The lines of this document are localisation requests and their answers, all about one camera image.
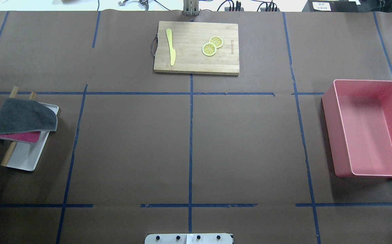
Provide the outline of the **grey and pink cloth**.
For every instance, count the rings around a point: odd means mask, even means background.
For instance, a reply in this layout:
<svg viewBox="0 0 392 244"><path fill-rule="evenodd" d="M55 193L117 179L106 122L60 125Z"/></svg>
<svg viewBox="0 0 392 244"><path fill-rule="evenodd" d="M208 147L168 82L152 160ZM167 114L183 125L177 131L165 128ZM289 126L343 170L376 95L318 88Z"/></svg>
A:
<svg viewBox="0 0 392 244"><path fill-rule="evenodd" d="M56 113L34 100L7 98L0 108L0 140L34 144L57 127Z"/></svg>

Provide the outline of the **yellow plastic knife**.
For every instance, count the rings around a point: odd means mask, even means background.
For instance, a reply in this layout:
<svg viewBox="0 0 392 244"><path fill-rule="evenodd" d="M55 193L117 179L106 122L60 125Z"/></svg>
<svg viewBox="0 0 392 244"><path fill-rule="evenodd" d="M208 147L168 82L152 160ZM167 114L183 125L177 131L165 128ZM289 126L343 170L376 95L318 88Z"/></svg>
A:
<svg viewBox="0 0 392 244"><path fill-rule="evenodd" d="M174 66L176 63L176 50L173 47L173 32L171 29L166 29L166 38L168 41L168 49L170 55L170 66Z"/></svg>

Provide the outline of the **front lemon slice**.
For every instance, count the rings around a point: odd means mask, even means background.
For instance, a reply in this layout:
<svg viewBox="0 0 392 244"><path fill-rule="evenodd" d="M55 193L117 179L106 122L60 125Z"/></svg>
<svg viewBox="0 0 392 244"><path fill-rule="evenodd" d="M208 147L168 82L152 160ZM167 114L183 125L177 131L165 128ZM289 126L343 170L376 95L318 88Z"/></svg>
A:
<svg viewBox="0 0 392 244"><path fill-rule="evenodd" d="M211 42L203 44L201 51L206 57L212 57L216 54L217 47Z"/></svg>

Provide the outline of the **lemon slice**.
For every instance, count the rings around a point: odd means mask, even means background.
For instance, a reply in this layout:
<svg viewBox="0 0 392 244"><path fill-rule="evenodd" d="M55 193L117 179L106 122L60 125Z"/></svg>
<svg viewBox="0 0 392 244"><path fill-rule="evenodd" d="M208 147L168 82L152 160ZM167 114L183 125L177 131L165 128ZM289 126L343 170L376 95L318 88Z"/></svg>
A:
<svg viewBox="0 0 392 244"><path fill-rule="evenodd" d="M212 57L216 54L217 47L211 42L203 44L201 51L206 57Z"/></svg>
<svg viewBox="0 0 392 244"><path fill-rule="evenodd" d="M220 36L210 37L209 42L212 43L216 48L222 48L224 45L224 39Z"/></svg>

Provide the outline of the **bamboo cutting board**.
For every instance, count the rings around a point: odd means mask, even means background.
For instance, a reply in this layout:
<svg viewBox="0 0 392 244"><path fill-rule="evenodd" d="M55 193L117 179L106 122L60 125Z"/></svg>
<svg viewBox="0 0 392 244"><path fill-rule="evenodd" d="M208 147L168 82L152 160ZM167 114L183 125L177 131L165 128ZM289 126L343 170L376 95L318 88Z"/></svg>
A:
<svg viewBox="0 0 392 244"><path fill-rule="evenodd" d="M166 29L173 32L176 63L170 66ZM153 70L157 73L238 76L240 73L238 24L159 21ZM224 39L212 57L202 54L202 46L212 36Z"/></svg>

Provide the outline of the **rear lemon slice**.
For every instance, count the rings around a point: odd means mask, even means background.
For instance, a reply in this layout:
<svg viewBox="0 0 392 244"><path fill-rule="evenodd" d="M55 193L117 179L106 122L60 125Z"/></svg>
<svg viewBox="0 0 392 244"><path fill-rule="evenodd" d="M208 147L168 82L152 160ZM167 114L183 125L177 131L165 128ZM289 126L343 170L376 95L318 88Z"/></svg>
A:
<svg viewBox="0 0 392 244"><path fill-rule="evenodd" d="M210 37L209 42L212 43L216 48L222 48L224 45L224 39L220 36Z"/></svg>

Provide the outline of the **pink plastic bin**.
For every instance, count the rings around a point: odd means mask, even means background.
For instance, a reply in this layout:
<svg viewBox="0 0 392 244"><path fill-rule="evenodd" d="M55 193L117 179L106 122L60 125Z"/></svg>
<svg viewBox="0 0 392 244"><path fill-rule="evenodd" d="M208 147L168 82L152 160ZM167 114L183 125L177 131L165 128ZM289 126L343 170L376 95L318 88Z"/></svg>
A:
<svg viewBox="0 0 392 244"><path fill-rule="evenodd" d="M336 79L322 102L335 175L392 178L392 81Z"/></svg>

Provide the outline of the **white rack tray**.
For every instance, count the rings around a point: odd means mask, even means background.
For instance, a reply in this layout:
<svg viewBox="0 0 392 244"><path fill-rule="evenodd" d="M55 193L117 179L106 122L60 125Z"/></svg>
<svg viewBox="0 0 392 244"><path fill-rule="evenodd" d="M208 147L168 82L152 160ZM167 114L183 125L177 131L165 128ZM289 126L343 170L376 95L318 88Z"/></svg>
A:
<svg viewBox="0 0 392 244"><path fill-rule="evenodd" d="M50 131L35 131L7 137L11 141L2 166L33 171L35 170Z"/></svg>

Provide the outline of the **black box with label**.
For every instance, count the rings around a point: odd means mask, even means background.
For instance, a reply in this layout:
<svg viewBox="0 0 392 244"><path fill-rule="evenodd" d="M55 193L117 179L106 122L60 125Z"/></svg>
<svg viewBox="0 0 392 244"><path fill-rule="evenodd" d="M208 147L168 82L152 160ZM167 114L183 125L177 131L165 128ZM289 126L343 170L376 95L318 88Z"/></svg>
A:
<svg viewBox="0 0 392 244"><path fill-rule="evenodd" d="M302 12L358 13L355 1L308 0Z"/></svg>

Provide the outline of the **aluminium frame post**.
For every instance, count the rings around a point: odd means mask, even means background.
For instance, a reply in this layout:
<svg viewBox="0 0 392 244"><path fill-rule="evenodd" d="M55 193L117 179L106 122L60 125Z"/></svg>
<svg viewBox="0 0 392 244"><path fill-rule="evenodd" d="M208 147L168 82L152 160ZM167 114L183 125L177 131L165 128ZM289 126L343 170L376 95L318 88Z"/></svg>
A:
<svg viewBox="0 0 392 244"><path fill-rule="evenodd" d="M198 16L200 14L199 0L183 0L184 16Z"/></svg>

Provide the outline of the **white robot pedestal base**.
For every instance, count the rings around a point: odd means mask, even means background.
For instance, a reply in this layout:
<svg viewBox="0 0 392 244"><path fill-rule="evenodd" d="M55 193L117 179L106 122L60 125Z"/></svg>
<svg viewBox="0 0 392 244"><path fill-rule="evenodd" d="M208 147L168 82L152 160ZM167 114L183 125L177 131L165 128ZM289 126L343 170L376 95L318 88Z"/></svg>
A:
<svg viewBox="0 0 392 244"><path fill-rule="evenodd" d="M145 244L233 244L230 233L157 233L146 236Z"/></svg>

